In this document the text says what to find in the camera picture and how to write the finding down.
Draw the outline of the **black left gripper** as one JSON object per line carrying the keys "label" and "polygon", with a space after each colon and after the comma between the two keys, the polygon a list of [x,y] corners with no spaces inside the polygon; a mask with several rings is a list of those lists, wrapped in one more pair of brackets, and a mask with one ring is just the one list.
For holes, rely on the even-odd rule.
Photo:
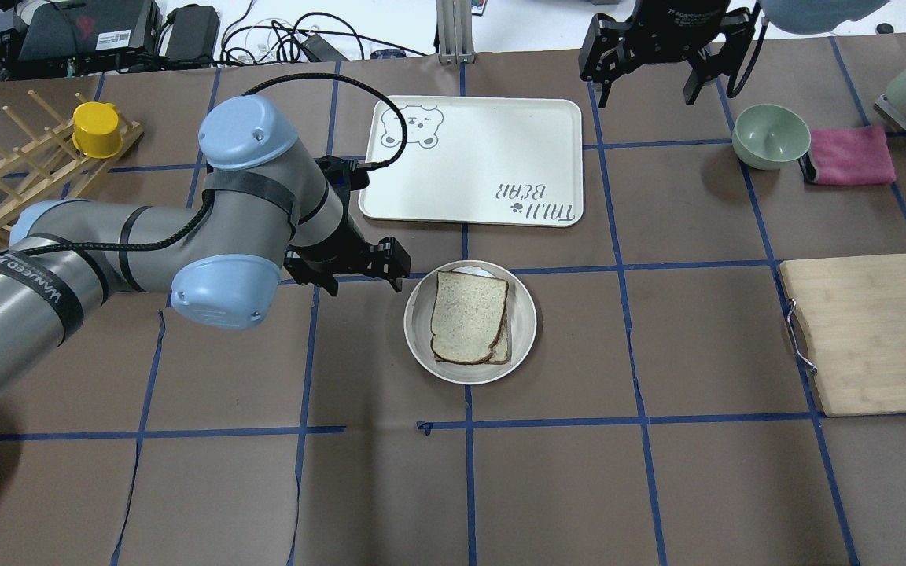
{"label": "black left gripper", "polygon": [[366,189],[368,173],[357,168],[355,159],[317,158],[326,179],[325,200],[336,197],[341,204],[341,218],[333,232],[318,244],[290,246],[284,268],[297,285],[313,285],[338,297],[339,274],[363,274],[387,281],[395,292],[403,290],[403,280],[410,276],[412,259],[395,237],[385,237],[370,246],[349,215],[350,193]]}

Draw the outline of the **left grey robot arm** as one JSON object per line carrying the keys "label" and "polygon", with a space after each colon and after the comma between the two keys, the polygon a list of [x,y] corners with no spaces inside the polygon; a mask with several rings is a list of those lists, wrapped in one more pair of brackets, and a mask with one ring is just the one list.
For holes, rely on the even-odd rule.
{"label": "left grey robot arm", "polygon": [[348,274],[402,288],[409,253],[393,237],[371,244],[349,214],[378,164],[312,157],[259,94],[213,108],[198,139],[197,211],[69,198],[22,212],[0,251],[0,397],[120,292],[162,293],[184,318],[243,330],[267,317],[283,274],[331,295]]}

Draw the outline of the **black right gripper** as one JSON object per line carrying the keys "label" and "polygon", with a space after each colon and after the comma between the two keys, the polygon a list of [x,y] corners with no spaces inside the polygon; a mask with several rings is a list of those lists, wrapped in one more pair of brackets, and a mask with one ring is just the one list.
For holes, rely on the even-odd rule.
{"label": "black right gripper", "polygon": [[727,1],[636,1],[623,21],[606,13],[591,19],[579,54],[580,76],[594,87],[598,108],[606,108],[612,85],[643,65],[689,62],[684,104],[691,106],[705,85],[730,79],[726,95],[743,90],[760,54],[751,46],[759,8],[731,9]]}

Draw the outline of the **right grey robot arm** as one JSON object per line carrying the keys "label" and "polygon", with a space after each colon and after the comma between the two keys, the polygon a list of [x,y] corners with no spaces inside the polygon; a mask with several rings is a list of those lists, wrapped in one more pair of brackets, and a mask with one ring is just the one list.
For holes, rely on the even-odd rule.
{"label": "right grey robot arm", "polygon": [[687,62],[684,104],[726,76],[734,99],[757,64],[768,26],[792,35],[817,35],[860,20],[884,1],[756,1],[732,9],[729,1],[636,1],[623,21],[605,13],[591,18],[578,55],[579,78],[594,87],[604,108],[614,83],[648,65]]}

